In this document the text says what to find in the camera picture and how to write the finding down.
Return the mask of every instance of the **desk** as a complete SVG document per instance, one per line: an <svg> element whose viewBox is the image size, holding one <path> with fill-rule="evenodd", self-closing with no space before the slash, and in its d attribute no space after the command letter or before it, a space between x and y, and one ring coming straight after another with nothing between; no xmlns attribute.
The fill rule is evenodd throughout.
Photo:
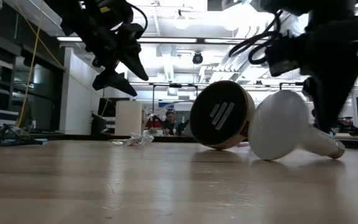
<svg viewBox="0 0 358 224"><path fill-rule="evenodd" d="M358 224L358 151L265 162L190 143L0 148L0 223Z"/></svg>

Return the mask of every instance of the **ceiling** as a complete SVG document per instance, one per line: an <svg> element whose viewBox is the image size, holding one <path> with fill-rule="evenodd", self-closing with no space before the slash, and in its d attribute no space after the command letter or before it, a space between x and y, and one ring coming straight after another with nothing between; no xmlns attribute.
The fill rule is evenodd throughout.
<svg viewBox="0 0 358 224"><path fill-rule="evenodd" d="M261 33L273 19L272 15L259 13L249 4L237 4L224 11L209 11L208 0L127 0L138 6L147 15L149 22L144 37L200 37L200 38L245 38ZM64 36L59 24L61 19L41 0L4 0L19 10L18 2L24 14L34 23L39 23L40 8L43 10L41 28L51 36ZM307 22L295 16L284 14L281 18L283 30L303 30ZM144 18L134 11L134 22L144 25ZM246 54L240 59L228 59L227 52L232 46L170 44L174 49L170 59L161 56L161 44L142 44L140 60L152 82L171 81L178 83L208 83L220 79L234 79L241 84L254 84L261 80L263 84L275 85L280 82L302 82L305 77L298 71L272 78L269 70L264 67L250 66ZM91 64L93 55L85 51L83 44L74 45L79 58ZM194 52L201 52L204 62L193 65ZM219 66L219 72L210 69ZM141 82L130 71L127 72L130 82Z"/></svg>

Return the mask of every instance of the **person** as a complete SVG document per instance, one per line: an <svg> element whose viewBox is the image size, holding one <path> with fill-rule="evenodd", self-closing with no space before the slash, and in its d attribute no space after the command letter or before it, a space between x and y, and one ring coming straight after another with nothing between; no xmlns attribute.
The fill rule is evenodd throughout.
<svg viewBox="0 0 358 224"><path fill-rule="evenodd" d="M167 117L165 121L162 122L162 131L164 135L174 135L175 129L175 115L172 111L168 111L165 116Z"/></svg>

